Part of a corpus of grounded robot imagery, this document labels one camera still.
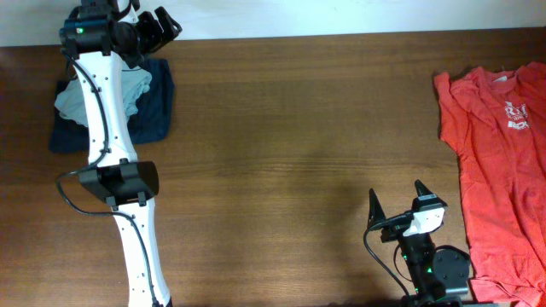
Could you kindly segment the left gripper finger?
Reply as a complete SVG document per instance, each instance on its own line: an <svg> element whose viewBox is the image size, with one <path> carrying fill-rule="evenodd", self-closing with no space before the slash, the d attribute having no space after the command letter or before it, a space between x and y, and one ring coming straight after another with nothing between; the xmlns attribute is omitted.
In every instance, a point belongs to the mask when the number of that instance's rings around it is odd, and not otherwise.
<svg viewBox="0 0 546 307"><path fill-rule="evenodd" d="M152 54L163 46L163 26L149 11L138 15L136 29L139 34L139 50L142 54Z"/></svg>
<svg viewBox="0 0 546 307"><path fill-rule="evenodd" d="M163 42L173 41L182 32L182 27L168 14L164 7L160 6L154 12L162 28L161 40Z"/></svg>

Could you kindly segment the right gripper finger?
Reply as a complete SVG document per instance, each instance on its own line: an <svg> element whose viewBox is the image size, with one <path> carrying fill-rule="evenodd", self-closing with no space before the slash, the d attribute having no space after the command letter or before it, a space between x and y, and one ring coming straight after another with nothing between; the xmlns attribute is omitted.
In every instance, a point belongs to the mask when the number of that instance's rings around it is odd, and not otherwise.
<svg viewBox="0 0 546 307"><path fill-rule="evenodd" d="M379 202L379 199L375 191L371 188L369 190L368 228L372 229L377 224L383 223L385 220L386 220L386 216Z"/></svg>
<svg viewBox="0 0 546 307"><path fill-rule="evenodd" d="M415 180L415 190L418 199L434 199L437 195L432 192L421 180Z"/></svg>

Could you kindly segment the light blue t-shirt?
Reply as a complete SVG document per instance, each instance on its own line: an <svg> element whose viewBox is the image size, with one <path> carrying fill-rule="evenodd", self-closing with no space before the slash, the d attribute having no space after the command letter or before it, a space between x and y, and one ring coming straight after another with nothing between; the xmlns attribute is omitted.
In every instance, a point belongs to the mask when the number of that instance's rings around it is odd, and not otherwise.
<svg viewBox="0 0 546 307"><path fill-rule="evenodd" d="M152 74L145 72L141 67L122 70L121 85L126 120L138 113L137 99L149 92L152 80ZM67 87L56 95L55 108L63 119L72 120L84 127L88 126L83 91L78 80L70 81Z"/></svg>

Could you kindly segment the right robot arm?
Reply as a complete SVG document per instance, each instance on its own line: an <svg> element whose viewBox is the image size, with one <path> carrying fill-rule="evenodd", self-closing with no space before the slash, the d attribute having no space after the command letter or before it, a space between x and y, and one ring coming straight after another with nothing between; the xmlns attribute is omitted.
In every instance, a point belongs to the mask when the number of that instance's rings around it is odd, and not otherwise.
<svg viewBox="0 0 546 307"><path fill-rule="evenodd" d="M431 233L444 223L447 203L415 181L416 197L411 208L387 217L373 189L369 191L369 217L363 244L370 256L402 288L401 306L461 306L468 293L470 256L450 245L437 246ZM415 292L411 294L401 280L378 258L368 243L368 235L379 231L383 243L396 241L395 255L407 266Z"/></svg>

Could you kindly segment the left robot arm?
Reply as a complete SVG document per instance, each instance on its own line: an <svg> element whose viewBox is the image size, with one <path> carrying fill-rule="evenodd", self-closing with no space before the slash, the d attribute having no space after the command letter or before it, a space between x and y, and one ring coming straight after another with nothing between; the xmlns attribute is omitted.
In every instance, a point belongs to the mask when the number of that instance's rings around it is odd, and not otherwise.
<svg viewBox="0 0 546 307"><path fill-rule="evenodd" d="M137 157L125 121L122 69L140 65L173 41L182 27L162 7L140 10L138 1L83 1L59 31L61 52L83 91L88 120L87 166L61 173L107 205L119 230L130 306L170 306L154 227L159 177L151 161Z"/></svg>

